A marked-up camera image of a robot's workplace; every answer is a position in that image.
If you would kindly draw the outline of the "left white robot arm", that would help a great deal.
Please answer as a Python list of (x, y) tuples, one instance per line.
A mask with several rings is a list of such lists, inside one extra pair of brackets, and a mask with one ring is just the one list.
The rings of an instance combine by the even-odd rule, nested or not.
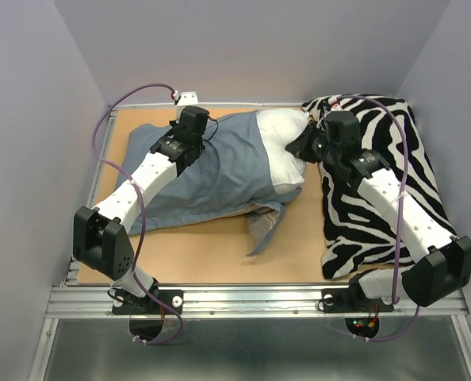
[(145, 217), (151, 200), (201, 155), (208, 119), (209, 111), (186, 106), (109, 197), (74, 215), (73, 257), (131, 294), (139, 312), (153, 311), (159, 295), (152, 289), (154, 278), (136, 266), (128, 233), (138, 217)]

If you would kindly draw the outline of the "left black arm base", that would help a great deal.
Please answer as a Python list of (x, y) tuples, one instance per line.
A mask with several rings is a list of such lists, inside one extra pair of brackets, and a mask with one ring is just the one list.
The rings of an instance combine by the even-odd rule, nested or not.
[(151, 291), (167, 309), (148, 296), (137, 298), (123, 289), (110, 288), (112, 315), (129, 317), (128, 331), (134, 342), (144, 345), (166, 344), (182, 331), (184, 292), (179, 289)]

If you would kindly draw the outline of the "white pillow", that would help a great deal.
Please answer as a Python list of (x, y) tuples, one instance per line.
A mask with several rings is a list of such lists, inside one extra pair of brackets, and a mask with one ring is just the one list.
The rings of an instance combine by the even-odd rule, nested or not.
[(277, 194), (286, 194), (304, 184), (306, 163), (285, 150), (309, 122), (309, 114), (294, 109), (260, 110), (256, 114), (260, 136), (270, 166), (270, 177)]

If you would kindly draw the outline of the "grey-blue pillowcase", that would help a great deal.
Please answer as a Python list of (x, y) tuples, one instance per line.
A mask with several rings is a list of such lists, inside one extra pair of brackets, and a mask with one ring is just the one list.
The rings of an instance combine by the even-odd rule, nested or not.
[(147, 205), (131, 235), (242, 214), (255, 243), (250, 254), (261, 253), (304, 184), (286, 194), (274, 190), (256, 121), (259, 111), (209, 122), (211, 140), (201, 156)]

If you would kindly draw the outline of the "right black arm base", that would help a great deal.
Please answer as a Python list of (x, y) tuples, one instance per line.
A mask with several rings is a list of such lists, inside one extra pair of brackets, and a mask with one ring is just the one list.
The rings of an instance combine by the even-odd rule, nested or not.
[(390, 302), (367, 298), (349, 287), (322, 290), (316, 308), (326, 314), (342, 314), (348, 333), (367, 340), (375, 339), (379, 333), (380, 315), (395, 310)]

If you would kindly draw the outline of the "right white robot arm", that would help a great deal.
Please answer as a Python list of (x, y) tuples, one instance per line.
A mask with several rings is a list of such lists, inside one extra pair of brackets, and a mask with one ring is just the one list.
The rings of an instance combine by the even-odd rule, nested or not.
[(396, 232), (414, 264), (397, 270), (372, 270), (357, 275), (347, 301), (364, 310), (379, 298), (409, 298), (428, 307), (462, 289), (471, 276), (471, 239), (456, 237), (434, 221), (405, 190), (389, 163), (362, 147), (358, 119), (349, 111), (329, 113), (311, 121), (286, 151), (309, 163), (330, 164), (335, 176), (373, 206)]

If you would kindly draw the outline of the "zebra print pillow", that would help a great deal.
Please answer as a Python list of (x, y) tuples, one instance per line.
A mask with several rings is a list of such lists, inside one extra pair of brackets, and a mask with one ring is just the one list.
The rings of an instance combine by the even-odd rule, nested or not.
[[(361, 94), (341, 100), (340, 106), (359, 120), (362, 147), (381, 154), (397, 179), (407, 179), (406, 191), (428, 215), (455, 234), (410, 105), (402, 98)], [(330, 165), (320, 164), (319, 173), (327, 246), (322, 258), (324, 277), (342, 278), (364, 264), (392, 264), (396, 235), (385, 219), (337, 179)]]

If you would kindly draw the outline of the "aluminium front rail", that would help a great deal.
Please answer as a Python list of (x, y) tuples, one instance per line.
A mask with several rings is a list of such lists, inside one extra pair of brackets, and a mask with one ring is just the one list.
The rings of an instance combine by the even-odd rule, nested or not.
[[(182, 318), (327, 318), (317, 303), (345, 284), (181, 286)], [(46, 318), (116, 318), (104, 287), (54, 287)]]

